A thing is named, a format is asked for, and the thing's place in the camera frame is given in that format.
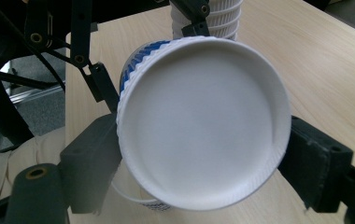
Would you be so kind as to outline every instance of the black cable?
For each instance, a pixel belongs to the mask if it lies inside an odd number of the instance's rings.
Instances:
[[[64,56],[52,49],[46,49],[46,52],[59,60],[65,61],[66,63],[71,63],[70,59],[68,57],[66,57],[66,56]]]
[[[16,38],[19,39],[22,42],[22,44],[26,48],[28,48],[38,58],[38,60],[40,60],[47,67],[47,69],[49,69],[49,71],[52,73],[52,75],[55,77],[55,79],[61,86],[62,90],[65,91],[64,82],[58,76],[54,68],[43,57],[43,55],[41,55],[41,53],[37,49],[33,48],[25,41],[23,33],[11,22],[11,20],[3,13],[2,10],[0,10],[0,20],[5,23],[8,29],[10,29],[11,33],[14,34],[14,36],[16,36]]]
[[[70,49],[70,44],[64,42],[63,40],[61,40],[60,38],[58,37],[55,37],[55,36],[52,36],[52,41],[56,42],[57,44],[61,45],[61,46],[64,46],[65,48],[67,49]]]

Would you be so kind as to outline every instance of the blue wave pattern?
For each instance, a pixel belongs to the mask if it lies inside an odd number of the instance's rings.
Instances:
[[[169,44],[170,42],[171,42],[170,40],[162,40],[162,41],[151,43],[145,46],[144,48],[142,48],[136,55],[134,55],[134,57],[132,57],[131,61],[128,63],[128,65],[124,68],[122,72],[120,93],[124,90],[125,82],[129,80],[129,75],[135,70],[136,65],[142,63],[143,58],[145,56],[149,56],[152,51],[159,49],[161,45]]]

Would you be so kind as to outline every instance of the white paper cup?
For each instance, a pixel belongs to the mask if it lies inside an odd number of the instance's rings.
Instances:
[[[235,36],[235,39],[236,39],[238,29],[239,29],[239,24],[238,24],[238,26],[235,28],[234,31],[232,31],[232,32],[230,32],[229,34],[223,36],[222,38],[224,38],[224,39],[231,39],[232,36]]]
[[[236,1],[234,3],[234,5],[232,5],[230,7],[221,8],[220,10],[215,10],[215,9],[211,8],[209,16],[210,15],[214,16],[214,15],[225,14],[227,12],[237,10],[238,8],[241,8],[241,5],[242,5],[243,2],[244,2],[243,0]]]
[[[225,24],[230,21],[234,21],[236,18],[241,17],[241,8],[236,8],[235,10],[228,11],[224,14],[209,15],[206,17],[206,23],[210,26],[218,26],[220,24]]]
[[[121,73],[117,133],[135,181],[172,207],[238,203],[284,156],[291,111],[256,50],[216,37],[150,43]]]
[[[209,7],[211,11],[222,11],[226,8],[241,5],[243,0],[209,0]]]
[[[151,210],[166,211],[169,205],[160,202],[142,189],[129,173],[124,160],[111,181],[111,186],[125,199],[140,203]]]
[[[238,32],[238,29],[239,29],[239,21],[235,21],[233,22],[233,24],[230,24],[226,27],[222,27],[211,31],[209,30],[209,33],[213,36],[225,38],[226,36],[231,36],[236,34],[236,32]]]

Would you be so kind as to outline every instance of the wooden table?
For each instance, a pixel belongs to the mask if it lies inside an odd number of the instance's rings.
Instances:
[[[149,41],[171,39],[170,7],[99,24],[91,60],[102,62],[117,87],[125,60]],[[292,114],[355,151],[355,29],[302,0],[245,0],[237,41],[263,54],[281,74]],[[66,145],[108,114],[78,70],[66,67]],[[101,215],[72,215],[72,223],[343,223],[336,214],[305,210],[279,171],[241,203],[210,212],[154,212],[110,188]]]

